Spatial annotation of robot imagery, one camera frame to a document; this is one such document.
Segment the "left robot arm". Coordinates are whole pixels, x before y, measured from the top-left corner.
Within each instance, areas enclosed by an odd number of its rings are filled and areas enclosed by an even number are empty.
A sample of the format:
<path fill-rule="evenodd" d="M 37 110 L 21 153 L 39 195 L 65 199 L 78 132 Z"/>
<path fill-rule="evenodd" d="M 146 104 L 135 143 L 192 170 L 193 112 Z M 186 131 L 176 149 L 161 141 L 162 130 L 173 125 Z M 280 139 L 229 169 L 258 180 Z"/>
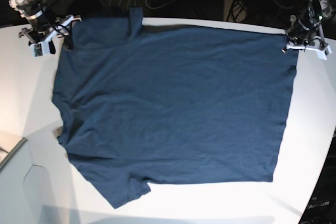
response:
<path fill-rule="evenodd" d="M 291 26 L 285 31 L 287 45 L 283 49 L 315 51 L 319 58 L 326 59 L 332 53 L 325 41 L 322 23 L 332 16 L 329 0 L 297 0 L 297 13 L 290 16 Z"/>

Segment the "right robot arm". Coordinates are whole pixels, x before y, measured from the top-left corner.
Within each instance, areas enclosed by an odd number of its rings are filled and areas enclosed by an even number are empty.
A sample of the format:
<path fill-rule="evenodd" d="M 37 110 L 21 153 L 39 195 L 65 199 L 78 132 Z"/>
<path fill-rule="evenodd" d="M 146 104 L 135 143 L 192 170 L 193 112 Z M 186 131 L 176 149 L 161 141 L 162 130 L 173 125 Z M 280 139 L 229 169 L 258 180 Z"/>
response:
<path fill-rule="evenodd" d="M 23 28 L 18 36 L 29 40 L 28 45 L 33 56 L 55 54 L 55 36 L 64 40 L 66 49 L 73 49 L 72 25 L 81 21 L 80 16 L 58 16 L 49 7 L 47 0 L 9 0 L 8 3 L 31 25 L 30 28 Z"/>

